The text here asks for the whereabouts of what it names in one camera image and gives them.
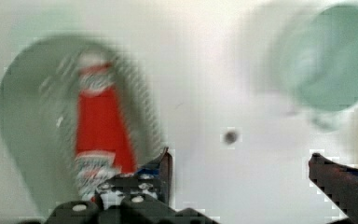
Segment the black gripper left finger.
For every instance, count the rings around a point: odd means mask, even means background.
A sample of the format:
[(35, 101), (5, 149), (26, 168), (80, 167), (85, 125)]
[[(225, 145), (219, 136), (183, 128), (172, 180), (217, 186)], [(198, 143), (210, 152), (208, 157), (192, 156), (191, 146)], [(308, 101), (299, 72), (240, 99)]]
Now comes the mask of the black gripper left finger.
[(62, 203), (45, 221), (18, 224), (219, 224), (193, 208), (171, 208), (171, 183), (172, 155), (163, 149), (137, 173), (99, 185), (92, 200)]

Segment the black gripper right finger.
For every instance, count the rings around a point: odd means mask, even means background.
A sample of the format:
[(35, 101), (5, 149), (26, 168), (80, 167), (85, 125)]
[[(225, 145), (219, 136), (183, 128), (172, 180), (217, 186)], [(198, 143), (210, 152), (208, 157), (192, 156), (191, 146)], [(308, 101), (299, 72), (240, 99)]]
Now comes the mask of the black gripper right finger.
[(309, 160), (309, 179), (347, 216), (328, 224), (358, 224), (358, 168), (313, 153)]

